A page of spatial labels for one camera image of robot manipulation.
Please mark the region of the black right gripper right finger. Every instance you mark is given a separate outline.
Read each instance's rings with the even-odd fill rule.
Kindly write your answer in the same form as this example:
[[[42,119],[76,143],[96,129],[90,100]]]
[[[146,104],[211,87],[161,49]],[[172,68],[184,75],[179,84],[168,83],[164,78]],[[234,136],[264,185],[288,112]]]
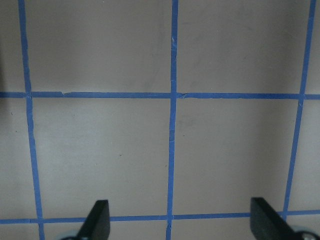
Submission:
[[[250,230],[256,240],[299,239],[299,235],[262,197],[250,200]]]

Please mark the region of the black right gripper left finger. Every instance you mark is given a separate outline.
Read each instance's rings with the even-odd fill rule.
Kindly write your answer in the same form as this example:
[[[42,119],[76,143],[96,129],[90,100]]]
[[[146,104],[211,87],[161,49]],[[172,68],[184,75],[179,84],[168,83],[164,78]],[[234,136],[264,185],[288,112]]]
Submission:
[[[76,240],[107,240],[111,231],[108,200],[97,200],[75,236]]]

